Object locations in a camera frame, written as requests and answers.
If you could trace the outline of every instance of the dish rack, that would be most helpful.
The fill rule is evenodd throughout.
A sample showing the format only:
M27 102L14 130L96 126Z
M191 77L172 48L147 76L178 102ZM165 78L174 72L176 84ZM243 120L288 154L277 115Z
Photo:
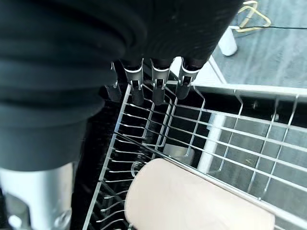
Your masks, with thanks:
M277 230L307 229L307 93L278 87L194 86L185 100L169 81L155 106L127 87L83 230L133 229L124 216L137 172L160 157L276 216Z

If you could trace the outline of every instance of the metal rod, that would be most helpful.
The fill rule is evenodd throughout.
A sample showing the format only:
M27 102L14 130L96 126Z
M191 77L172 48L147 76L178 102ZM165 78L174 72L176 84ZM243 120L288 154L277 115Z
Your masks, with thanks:
M105 199L105 200L111 199L111 198L114 198L114 197L116 197L116 196L118 196L118 195L120 195L120 194L127 193L127 192L128 192L128 190L124 190L124 191L121 191L121 192L119 192L119 193L115 193L114 195L106 196L106 197L104 197L104 199Z
M286 161L283 161L283 160L279 160L279 159L276 159L276 158L274 158L274 157L266 156L266 155L263 155L263 154L261 154L261 153L257 153L257 152L254 152L254 151L251 151L251 150L242 148L242 147L238 147L238 146L235 146L235 145L232 145L232 144L229 144L229 143L225 143L225 142L222 142L222 141L214 140L214 139L211 139L211 138L202 136L202 135L200 135L200 134L196 134L196 133L189 132L189 131L187 131L187 130L183 130L183 129L176 128L176 127L169 126L169 125L164 125L164 126L168 126L169 128L172 128L172 129L181 131L181 132L183 132L183 133L188 133L188 134L191 134L191 135L200 137L200 138L202 138L202 139L209 140L209 141L215 142L215 143L217 143L217 144L224 145L224 146L227 147L226 150L229 149L229 148L233 148L233 149L236 149L236 150L239 150L239 151L242 151L242 152L246 152L246 153L249 153L249 154L252 154L252 155L255 155L255 156L264 158L264 159L267 159L267 160L271 160L271 161L273 161L274 163L280 163L280 164L283 164L283 165L285 165L285 166L288 166L288 167L291 167L291 168L294 168L294 169L297 169L297 170L300 170L300 171L303 171L303 172L306 172L306 173L307 173L307 168L302 167L302 166L298 166L298 165L296 165L296 164L292 164L292 163L289 163L289 162L286 162ZM165 135L163 135L163 134L161 134L161 133L157 133L157 132L152 131L152 130L150 130L150 129L147 129L147 130L150 131L150 132L152 132L152 133L155 133L155 134L157 134L157 135L165 136ZM179 140L174 139L174 138L170 138L170 137L167 137L167 136L165 136L165 137L168 138L168 139L172 139L172 140L175 140L175 141L179 141Z
M85 218L82 230L87 230L87 228L88 228L88 225L90 223L90 219L91 219L91 216L92 216L92 212L93 212L93 209L94 209L94 206L95 206L95 203L96 203L96 199L97 199L97 196L98 196L99 191L100 191L100 187L101 187L101 182L98 182L97 185L96 185L95 191L94 191L92 201L91 201L90 206L88 208L89 211L86 214L86 218Z
M118 136L128 140L128 141L131 141L133 143L135 143L136 145L138 145L140 148L142 149L145 149L149 152L152 152L154 154L156 154L157 156L167 160L168 162L170 163L173 163L175 165L177 165L178 167L184 169L184 170L187 170L189 171L190 173L196 175L196 176L199 176L200 178L242 198L242 199L245 199L246 201L248 202L251 202L267 211L269 211L270 213L274 214L275 216L289 222L289 223L292 223L292 224L295 224L296 226L298 227L301 227L301 228L304 228L304 229L307 229L307 221L300 218L300 217L297 217L289 212L286 212L278 207L275 207L265 201L261 201L261 200L258 200L256 199L254 196L251 196L247 193L244 193L243 191L233 187L233 186L230 186L229 184L225 183L225 182L222 182L222 181L219 181L218 179L210 176L210 175L207 175L207 174L203 174L201 172L199 172L198 170L196 170L195 168L192 168L191 166L189 165L186 165L186 164L183 164L169 156L166 156L164 155L163 153L155 150L155 149L152 149L150 147L147 147L147 146L143 146L142 144L138 143L137 141L133 140L133 139L130 139L130 138L127 138L125 137L124 135L118 133L118 132L114 132L115 134L117 134Z
M124 212L125 210L120 210L120 211L116 211L116 212L113 212L111 213L110 215L108 215L106 218L103 218L101 220L97 220L96 223L101 223L101 222L104 222L105 220L109 219L110 217L112 217L113 215L117 214L117 213L120 213L120 212Z
M133 116L133 117L139 118L139 119L146 119L146 118L143 118L143 117L134 116L134 115L130 115L130 114L125 114L125 115ZM255 135L255 134L251 134L251 133L248 133L248 132L236 130L236 129L233 129L233 128L227 128L227 127L223 127L223 126L215 126L215 125L207 123L207 122L198 121L198 120L195 120L195 119L190 119L190 118L182 117L182 116L178 116L178 115L170 115L170 117L175 117L175 118L179 118L179 119L183 119L183 120L199 123L199 124L202 124L202 125L218 128L218 129L221 129L221 130L233 132L233 133L244 135L244 136L247 136L247 137L251 137L251 138L256 138L256 139L259 139L259 140L267 141L267 142L270 142L270 143L273 143L273 144L283 145L285 147L292 148L292 149L295 149L295 150L307 152L307 148L305 148L305 147L301 147L301 146L297 146L297 145L294 145L294 144L282 142L282 141L279 141L279 140L274 140L274 139L271 139L271 138L268 138L268 137L262 137L262 136L259 136L259 135ZM156 122L156 121L152 121L152 120L150 120L150 122L156 123L156 124L161 125L161 126L167 126L167 125L164 125L162 123L159 123L159 122Z
M262 119L259 119L259 118L243 116L243 115L238 116L236 114L229 114L229 113L215 111L215 110L210 110L210 109L200 109L198 107L181 105L181 104L178 104L177 107L182 107L182 108L187 108L187 109L192 109L192 110L202 110L203 112L208 112L208 113L212 113L212 114L219 114L219 115L225 115L225 116L228 116L228 117L239 118L239 119L243 119L243 120L247 120L247 121L253 121L253 122L258 122L258 123L267 124L267 125L270 125L270 122L271 122L271 121L262 120ZM274 126L282 127L282 128L291 128L292 130L296 130L296 131L307 133L307 129L302 128L302 127L298 127L298 126L294 126L294 125L291 125L289 127L286 124L276 122L276 123L274 123Z
M177 140L177 139L174 139L174 138L170 138L170 137L168 137L168 138L169 138L170 140L177 141L177 142L179 142L179 143L181 143L181 144L184 144L184 145L187 145L187 146L191 146L191 147L193 147L193 148L195 148L195 149L197 149L197 150L204 151L204 149L201 149L201 148L199 148L199 147L190 145L190 144L188 144L188 143L186 143L186 142L184 142L184 141L180 141L180 140ZM241 166L241 167L243 167L243 168L247 168L247 169L249 169L249 170L255 171L255 172L260 173L260 174L262 174L262 175L271 177L271 178L273 178L273 179L275 179L275 180L277 180L277 181L280 181L280 182L282 182L282 183L284 183L284 184L287 184L287 185L289 185L289 186L292 186L292 187L297 188L297 189L299 189L299 190L302 190L302 191L304 191L304 192L307 192L307 188L305 188L305 187L303 187L303 186L300 186L300 185L298 185L298 184L292 183L292 182L290 182L290 181L288 181L288 180L279 178L279 177L277 177L277 176L274 176L274 175L272 175L272 174L263 172L263 171L258 170L258 169L254 169L253 167L250 167L250 166L247 166L247 165L245 165L245 164L239 163L239 162L234 161L234 160L232 160L232 159L228 159L228 158L226 158L226 157L224 157L224 156L220 156L220 155L217 155L217 154L211 153L211 152L206 152L206 151L204 151L204 152L205 152L205 153L208 153L208 154L211 154L211 155L213 155L213 156L215 156L215 157L217 157L217 158L220 158L220 159L222 159L222 160L226 160L226 161L228 161L228 162L230 162L230 163L239 165L239 166ZM293 165L293 167L296 167L297 169L300 169L300 170L306 170L306 168L303 168L303 167L297 166L297 165Z
M273 114L273 116L272 116L272 120L271 120L270 126L268 127L268 130L267 130L267 133L266 133L266 135L265 135L265 138L268 138L268 137L269 137L269 134L270 134L270 131L271 131L271 128L272 128L272 124L273 124L273 122L275 121L278 103L279 103L279 100L276 99L276 101L275 101L274 114ZM263 154L263 151L264 151L264 148L265 148L266 143L267 143L267 140L265 140L265 141L263 142L262 146L261 146L261 150L260 150L260 154L261 154L261 155ZM261 157L258 157L258 158L257 158L257 162L256 162L256 166L255 166L255 169L258 169L259 164L260 164L260 160L261 160ZM254 180L255 180L255 177L256 177L256 172L253 172L253 175L252 175L252 177L251 177L251 179L250 179L250 182L249 182L249 184L248 184L247 193L250 193L251 188L252 188L252 185L253 185Z
M203 95L194 87L194 90L196 91L196 93L201 96L202 98L202 104L201 104L201 108L203 109L205 107L205 104L206 104L206 100L205 98L203 97ZM201 114L202 114L202 111L200 110L199 114L198 114L198 118L197 118L197 122L195 124L195 127L194 127L194 130L193 130L193 134L192 134L192 137L191 137L191 140L190 140L190 145L193 144L193 141L194 141L194 137L195 137L195 134L196 134L196 131L197 131L197 128L198 128L198 124L199 124L199 121L201 120ZM187 153L183 156L183 157L187 157L189 155L191 151L191 146L188 147L188 150L187 150Z
M126 153L126 154L136 154L136 155L141 155L141 156L144 156L144 157L147 157L148 159L151 160L151 158L149 156L147 156L146 154L144 153L141 153L141 152L129 152L129 151L120 151L120 150L117 150L115 148L113 148L115 150L115 152L119 152L119 153Z
M119 222L119 221L125 221L125 220L124 220L124 219L117 219L117 220L114 220L114 221L108 223L107 225L105 225L105 226L104 226L102 229L100 229L100 230L105 230L105 229L107 229L108 227L110 227L110 225L112 225L112 224L114 224L114 223L116 223L116 222Z
M187 121L191 121L191 122L197 122L196 120L190 119L190 118L187 118L187 117L182 117L182 116L177 116L177 115L173 115L173 117L183 119L183 120L187 120ZM202 124L202 125L218 128L218 129L221 129L221 130L225 130L225 131L228 131L228 132L240 134L240 135L243 135L243 136L247 136L247 137L250 137L250 138L263 140L263 141L270 142L270 143L273 143L273 144L283 145L285 147L292 148L292 149L295 149L295 150L307 152L307 148L305 148L305 147L301 147L301 146L297 146L297 145L294 145L294 144L282 142L282 141L279 141L279 140L274 140L274 139L271 139L271 138L268 138L268 137L262 137L262 136L259 136L259 135L256 135L256 134L252 134L252 133L248 133L248 132L244 132L244 131L240 131L240 130L236 130L236 129L232 129L232 128L227 128L227 127L223 127L223 126L215 126L213 124L210 124L210 123L207 123L207 122L204 122L204 121L199 121L198 123Z
M239 110L239 113L238 113L238 116L241 116L241 113L242 113L242 110L243 110L243 101L242 101L242 99L236 94L236 90L234 90L234 95L236 96L236 98L237 98L237 99L239 100L239 102L241 103L241 107L240 107L240 110ZM236 121L235 121L233 130L236 129L237 123L238 123L238 118L236 118ZM228 140L228 145L227 145L226 150L225 150L225 153L224 153L224 157L225 157L225 158L227 158L228 151L229 151L229 144L230 144L230 142L232 141L233 135L234 135L234 133L232 132L232 133L230 134L230 138L229 138L229 140ZM220 171L222 170L223 166L224 166L224 160L222 160L221 165L220 165L220 167L219 167L219 169L218 169L217 171L220 172Z
M126 201L126 200L118 201L118 202L112 204L111 206L109 206L109 207L107 207L107 208L105 208L105 209L101 209L100 211L101 211L101 212L108 211L108 210L110 210L111 208L115 207L116 205L122 204L122 203L125 202L125 201Z
M296 111L297 99L298 99L298 95L296 96L295 102L294 102L294 104L293 104L293 109L292 109L291 117L290 117L289 122L288 122L288 127L291 125L292 120L293 120L293 117L294 117L294 114L295 114L295 111ZM284 135L283 135L283 140L282 140L282 142L285 141L285 139L286 139L286 137L287 137L287 134L288 134L288 131L289 131L289 128L287 128L287 129L285 130ZM279 146L279 149L278 149L277 156L276 156L276 161L279 159L279 156L280 156L280 154L281 154L281 152L282 152L282 148L283 148L283 146L280 145L280 146ZM275 171L276 161L274 162L274 165L273 165L272 170L271 170L271 172L270 172L271 175L273 175L273 173L274 173L274 171ZM270 182L271 182L271 178L268 178L268 181L267 181L267 184L265 185L265 188L264 188L264 190L263 190L261 199L266 195L266 193L267 193L267 191L268 191L268 187L269 187Z

